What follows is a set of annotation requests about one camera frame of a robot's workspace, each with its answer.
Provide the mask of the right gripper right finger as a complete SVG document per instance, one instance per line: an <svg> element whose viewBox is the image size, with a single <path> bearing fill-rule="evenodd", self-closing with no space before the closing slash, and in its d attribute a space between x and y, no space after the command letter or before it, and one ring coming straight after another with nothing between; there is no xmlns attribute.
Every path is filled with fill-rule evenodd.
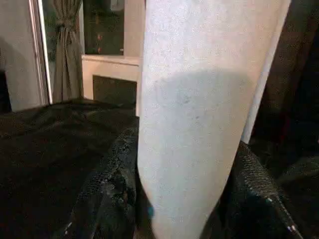
<svg viewBox="0 0 319 239"><path fill-rule="evenodd" d="M240 142L203 239L302 239L284 195L249 145Z"/></svg>

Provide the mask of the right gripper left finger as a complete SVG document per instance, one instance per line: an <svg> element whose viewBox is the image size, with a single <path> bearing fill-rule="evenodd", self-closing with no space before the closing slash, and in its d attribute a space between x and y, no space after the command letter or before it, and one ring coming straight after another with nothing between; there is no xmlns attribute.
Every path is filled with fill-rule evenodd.
<svg viewBox="0 0 319 239"><path fill-rule="evenodd" d="M67 239L133 238L138 132L125 129L89 174L65 227Z"/></svg>

